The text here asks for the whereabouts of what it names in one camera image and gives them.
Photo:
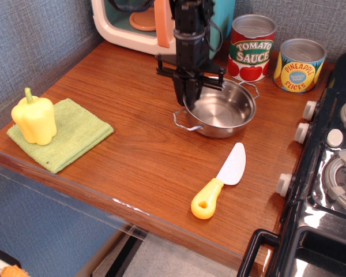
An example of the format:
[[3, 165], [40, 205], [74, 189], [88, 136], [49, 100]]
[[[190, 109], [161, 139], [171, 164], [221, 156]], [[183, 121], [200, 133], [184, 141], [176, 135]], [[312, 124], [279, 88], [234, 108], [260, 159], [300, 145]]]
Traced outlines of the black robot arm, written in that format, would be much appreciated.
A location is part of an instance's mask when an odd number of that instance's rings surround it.
[[175, 20], [173, 35], [176, 53], [156, 55], [157, 73], [172, 78], [177, 102], [192, 105], [199, 98], [203, 87], [221, 90], [226, 70], [214, 63], [209, 54], [210, 28], [214, 15], [213, 1], [170, 1]]

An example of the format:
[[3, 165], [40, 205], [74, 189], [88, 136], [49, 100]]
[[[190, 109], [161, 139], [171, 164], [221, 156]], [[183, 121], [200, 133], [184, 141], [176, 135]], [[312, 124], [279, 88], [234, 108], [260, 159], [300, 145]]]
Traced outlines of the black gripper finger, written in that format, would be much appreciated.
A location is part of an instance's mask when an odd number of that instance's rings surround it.
[[173, 74], [174, 90], [176, 94], [177, 102], [184, 106], [184, 100], [186, 99], [186, 78], [180, 76], [177, 73]]
[[190, 78], [185, 84], [185, 104], [190, 108], [200, 98], [203, 82], [201, 79]]

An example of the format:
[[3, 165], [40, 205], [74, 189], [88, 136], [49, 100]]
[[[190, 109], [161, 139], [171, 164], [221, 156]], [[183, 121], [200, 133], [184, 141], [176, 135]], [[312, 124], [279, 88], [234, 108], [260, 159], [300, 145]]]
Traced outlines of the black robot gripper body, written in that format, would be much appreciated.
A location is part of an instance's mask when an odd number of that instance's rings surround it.
[[186, 78], [201, 79], [203, 87], [223, 89], [225, 69], [211, 61], [209, 54], [210, 29], [205, 28], [198, 33], [183, 33], [174, 30], [176, 53], [156, 55], [157, 73], [173, 78], [177, 73]]

